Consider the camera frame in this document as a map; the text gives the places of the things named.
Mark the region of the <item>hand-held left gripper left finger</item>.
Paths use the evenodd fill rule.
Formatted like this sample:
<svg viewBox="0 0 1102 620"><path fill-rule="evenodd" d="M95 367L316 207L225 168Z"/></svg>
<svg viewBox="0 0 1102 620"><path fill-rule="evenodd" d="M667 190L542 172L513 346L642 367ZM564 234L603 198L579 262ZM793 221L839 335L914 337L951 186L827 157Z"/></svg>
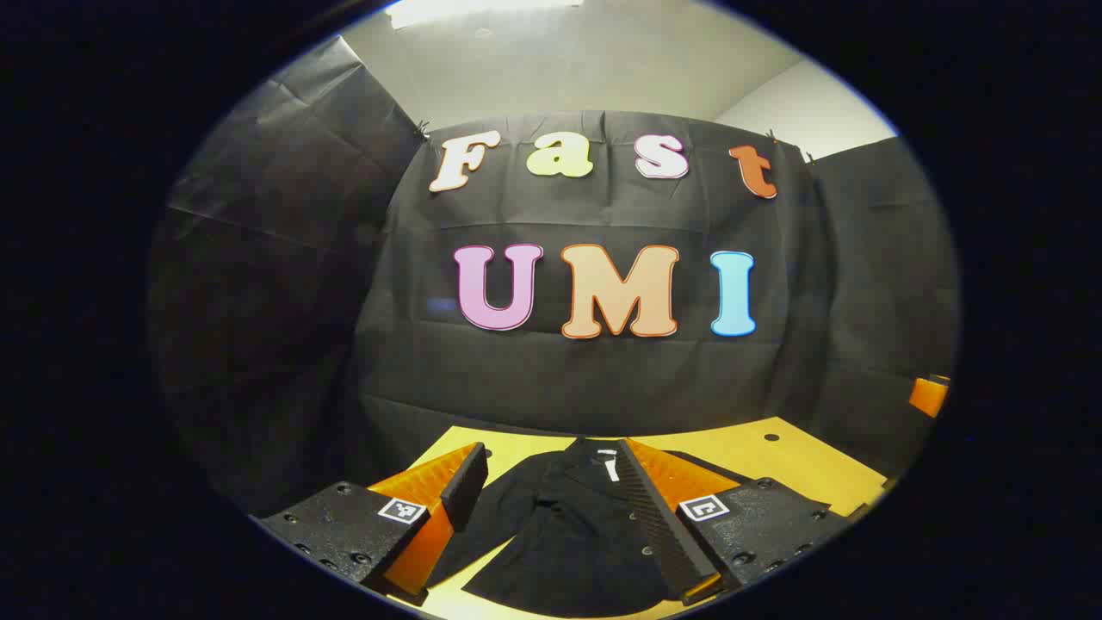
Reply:
<svg viewBox="0 0 1102 620"><path fill-rule="evenodd" d="M258 522L344 580L423 603L430 574L469 523L488 456L476 440L375 485L338 481Z"/></svg>

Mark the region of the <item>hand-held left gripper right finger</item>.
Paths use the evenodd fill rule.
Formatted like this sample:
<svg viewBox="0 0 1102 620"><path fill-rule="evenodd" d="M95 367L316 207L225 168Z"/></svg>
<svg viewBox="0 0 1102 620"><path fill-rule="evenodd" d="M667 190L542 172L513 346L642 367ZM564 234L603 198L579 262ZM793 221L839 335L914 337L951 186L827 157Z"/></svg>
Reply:
<svg viewBox="0 0 1102 620"><path fill-rule="evenodd" d="M767 580L851 525L770 476L727 476L630 438L616 450L622 494L684 605Z"/></svg>

